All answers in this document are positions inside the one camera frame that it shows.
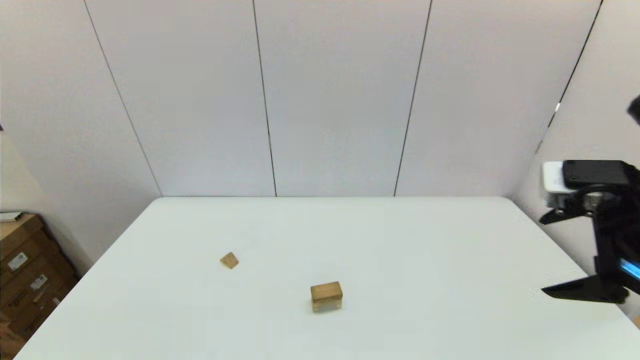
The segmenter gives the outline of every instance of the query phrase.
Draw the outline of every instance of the blue light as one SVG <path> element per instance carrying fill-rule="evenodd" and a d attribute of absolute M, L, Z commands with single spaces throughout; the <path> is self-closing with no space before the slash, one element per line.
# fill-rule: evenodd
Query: blue light
<path fill-rule="evenodd" d="M 638 264 L 631 263 L 627 260 L 620 259 L 620 268 L 627 274 L 635 277 L 640 281 L 640 266 Z"/>

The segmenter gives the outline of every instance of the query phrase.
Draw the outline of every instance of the wall panel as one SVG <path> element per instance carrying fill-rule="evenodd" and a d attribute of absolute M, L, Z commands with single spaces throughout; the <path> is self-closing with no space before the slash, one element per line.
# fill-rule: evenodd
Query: wall panel
<path fill-rule="evenodd" d="M 429 1 L 255 7 L 278 195 L 393 195 Z"/>
<path fill-rule="evenodd" d="M 599 0 L 434 0 L 397 195 L 510 195 Z"/>
<path fill-rule="evenodd" d="M 251 0 L 88 0 L 163 195 L 273 196 Z"/>
<path fill-rule="evenodd" d="M 65 248 L 96 261 L 160 194 L 84 4 L 2 1 L 0 49 L 1 123 L 68 229 Z"/>

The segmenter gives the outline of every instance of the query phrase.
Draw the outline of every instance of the rectangular wooden block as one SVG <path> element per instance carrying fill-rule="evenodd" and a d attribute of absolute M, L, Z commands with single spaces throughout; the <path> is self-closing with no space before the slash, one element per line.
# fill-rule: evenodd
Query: rectangular wooden block
<path fill-rule="evenodd" d="M 311 286 L 311 301 L 314 311 L 321 308 L 342 307 L 342 288 L 338 281 Z"/>

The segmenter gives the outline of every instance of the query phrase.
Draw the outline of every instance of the white tabletop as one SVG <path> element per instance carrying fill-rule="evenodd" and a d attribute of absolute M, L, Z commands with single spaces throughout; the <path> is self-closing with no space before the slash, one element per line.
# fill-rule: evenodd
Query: white tabletop
<path fill-rule="evenodd" d="M 615 305 L 540 291 L 582 276 L 500 198 L 163 198 L 16 359 L 640 356 Z M 313 313 L 330 281 L 342 309 Z"/>

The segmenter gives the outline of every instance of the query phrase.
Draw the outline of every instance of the wooden block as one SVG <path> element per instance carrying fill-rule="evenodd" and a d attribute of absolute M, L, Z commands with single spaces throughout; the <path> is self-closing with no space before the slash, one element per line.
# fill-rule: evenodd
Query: wooden block
<path fill-rule="evenodd" d="M 220 259 L 220 262 L 226 265 L 230 269 L 235 268 L 236 265 L 240 263 L 240 261 L 238 261 L 238 259 L 236 258 L 233 252 L 230 252 L 227 255 L 225 255 L 222 259 Z"/>
<path fill-rule="evenodd" d="M 340 309 L 342 307 L 342 288 L 340 283 L 334 281 L 311 286 L 311 301 L 314 311 L 319 311 L 321 308 Z"/>

